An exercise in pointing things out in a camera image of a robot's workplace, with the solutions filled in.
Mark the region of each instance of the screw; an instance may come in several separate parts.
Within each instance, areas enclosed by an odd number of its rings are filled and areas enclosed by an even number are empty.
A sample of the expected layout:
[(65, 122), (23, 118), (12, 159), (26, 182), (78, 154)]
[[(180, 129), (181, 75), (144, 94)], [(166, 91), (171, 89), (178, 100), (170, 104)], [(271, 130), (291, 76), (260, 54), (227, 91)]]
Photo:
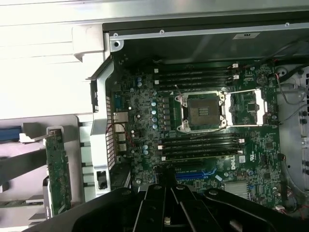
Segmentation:
[(185, 189), (185, 186), (183, 186), (183, 185), (177, 185), (177, 186), (176, 186), (176, 189), (178, 189), (178, 190), (183, 190), (183, 189)]
[(122, 193), (122, 195), (126, 196), (126, 195), (129, 195), (130, 193), (131, 193), (130, 190), (126, 190), (126, 191), (124, 191), (124, 192)]
[(211, 190), (209, 190), (209, 194), (210, 195), (217, 195), (218, 192), (216, 190), (211, 189)]

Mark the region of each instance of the pcie slot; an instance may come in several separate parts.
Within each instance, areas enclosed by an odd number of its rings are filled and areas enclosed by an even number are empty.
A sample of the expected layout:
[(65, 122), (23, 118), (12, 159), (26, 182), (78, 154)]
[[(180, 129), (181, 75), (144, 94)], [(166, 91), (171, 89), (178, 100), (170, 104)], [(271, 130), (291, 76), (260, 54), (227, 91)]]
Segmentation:
[(194, 151), (204, 148), (220, 148), (220, 147), (234, 147), (239, 146), (239, 143), (211, 143), (211, 144), (195, 144), (195, 145), (177, 145), (177, 146), (169, 146), (163, 148), (163, 153), (169, 152), (169, 151)]
[(209, 175), (213, 175), (216, 172), (216, 168), (214, 168), (210, 172), (200, 171), (200, 172), (187, 172), (187, 173), (176, 173), (177, 180), (188, 180), (188, 179), (205, 179), (208, 178)]
[(200, 160), (192, 160), (192, 161), (175, 161), (171, 162), (175, 169), (179, 168), (190, 168), (190, 169), (201, 169), (204, 165), (204, 162)]
[(242, 155), (242, 153), (239, 151), (222, 151), (222, 152), (217, 152), (217, 153), (203, 153), (203, 154), (198, 154), (198, 155), (162, 156), (162, 161), (207, 159), (207, 158), (212, 158), (212, 157), (238, 156), (238, 155)]

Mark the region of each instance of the ram slot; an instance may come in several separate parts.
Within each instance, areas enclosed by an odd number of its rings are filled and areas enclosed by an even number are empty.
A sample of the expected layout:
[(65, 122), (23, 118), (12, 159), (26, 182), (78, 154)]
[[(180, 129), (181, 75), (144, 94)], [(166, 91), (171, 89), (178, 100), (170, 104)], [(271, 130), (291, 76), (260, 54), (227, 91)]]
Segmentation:
[(179, 70), (179, 71), (160, 71), (159, 77), (170, 77), (170, 76), (182, 76), (182, 75), (198, 75), (206, 73), (231, 73), (230, 70), (226, 68), (206, 68), (206, 69), (195, 69), (195, 70)]
[(183, 154), (183, 155), (169, 155), (169, 156), (162, 156), (162, 161), (180, 161), (180, 160), (194, 160), (194, 159), (207, 159), (207, 158), (214, 158), (214, 157), (222, 157), (222, 156), (237, 156), (242, 155), (241, 152), (238, 150), (216, 150), (216, 152), (204, 152), (199, 154)]

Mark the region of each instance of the metal panel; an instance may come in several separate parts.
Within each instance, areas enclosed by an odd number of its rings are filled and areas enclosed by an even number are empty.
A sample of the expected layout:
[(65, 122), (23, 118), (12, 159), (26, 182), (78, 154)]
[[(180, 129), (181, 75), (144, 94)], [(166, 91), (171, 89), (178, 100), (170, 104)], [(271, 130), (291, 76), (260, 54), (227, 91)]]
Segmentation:
[[(115, 54), (126, 54), (128, 60), (124, 65), (138, 63), (151, 56), (163, 58), (165, 64), (260, 58), (292, 41), (308, 38), (308, 24), (299, 26), (303, 29), (287, 29), (284, 26), (271, 26), (273, 30), (267, 31), (262, 27), (214, 29), (198, 31), (198, 35), (189, 31), (184, 32), (187, 36), (180, 36), (179, 32), (175, 37), (124, 40), (124, 48)], [(234, 39), (238, 33), (252, 31), (260, 34), (252, 39)], [(299, 54), (309, 52), (308, 43), (303, 43), (286, 49), (284, 53), (288, 54), (297, 48)]]
[(201, 15), (254, 14), (308, 9), (305, 0), (212, 1), (212, 0), (72, 0), (55, 3), (24, 4), (1, 2), (0, 26), (38, 23), (94, 23), (141, 19), (179, 18)]
[[(291, 70), (295, 65), (284, 66), (287, 70)], [(303, 69), (304, 73), (302, 75), (295, 74), (286, 83), (291, 83), (292, 85), (306, 87), (306, 76), (309, 73), (309, 68)], [(300, 93), (298, 91), (291, 89), (291, 87), (283, 86), (284, 91), (289, 91), (286, 93), (286, 97), (289, 102), (300, 101)], [(279, 104), (279, 120), (284, 120), (289, 117), (293, 112), (295, 112), (301, 105), (306, 104), (306, 99), (304, 102), (298, 105), (288, 105), (284, 102), (282, 95), (278, 95)], [(309, 137), (309, 127), (308, 124), (301, 124), (301, 119), (309, 120), (308, 116), (302, 116), (301, 113), (305, 111), (308, 112), (308, 108), (303, 107), (298, 110), (298, 114), (295, 114), (289, 120), (283, 122), (279, 127), (280, 129), (280, 147), (281, 153), (286, 156), (286, 164), (288, 170), (284, 167), (284, 172), (289, 172), (289, 175), (295, 185), (301, 190), (309, 190), (309, 175), (306, 174), (305, 162), (309, 161), (308, 152), (308, 137)]]

